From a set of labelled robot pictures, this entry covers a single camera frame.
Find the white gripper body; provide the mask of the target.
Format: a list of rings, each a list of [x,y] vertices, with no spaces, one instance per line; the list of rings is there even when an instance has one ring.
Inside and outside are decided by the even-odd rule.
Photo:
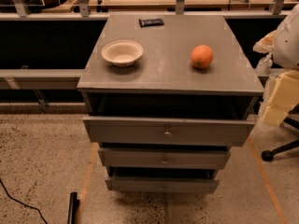
[[[299,71],[292,70],[270,78],[261,105],[261,122],[278,126],[299,104]]]

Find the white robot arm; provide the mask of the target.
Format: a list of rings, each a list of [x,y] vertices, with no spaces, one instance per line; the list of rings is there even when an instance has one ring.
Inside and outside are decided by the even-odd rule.
[[[270,58],[285,72],[266,83],[264,101],[259,111],[261,122],[278,126],[299,105],[299,5],[279,24],[276,30],[255,43],[254,51],[267,53],[259,61],[258,73],[270,68]]]

